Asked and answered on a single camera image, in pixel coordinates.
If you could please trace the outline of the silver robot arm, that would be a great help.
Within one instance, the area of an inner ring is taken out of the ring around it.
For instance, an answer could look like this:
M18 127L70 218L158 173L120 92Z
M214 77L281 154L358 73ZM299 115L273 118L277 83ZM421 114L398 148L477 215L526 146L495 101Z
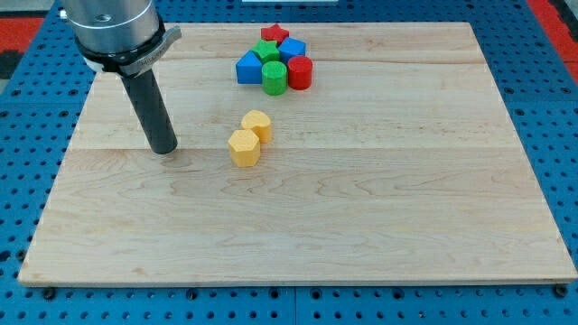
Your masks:
M62 0L61 5L60 19L96 72L136 78L182 37L178 26L165 28L154 0Z

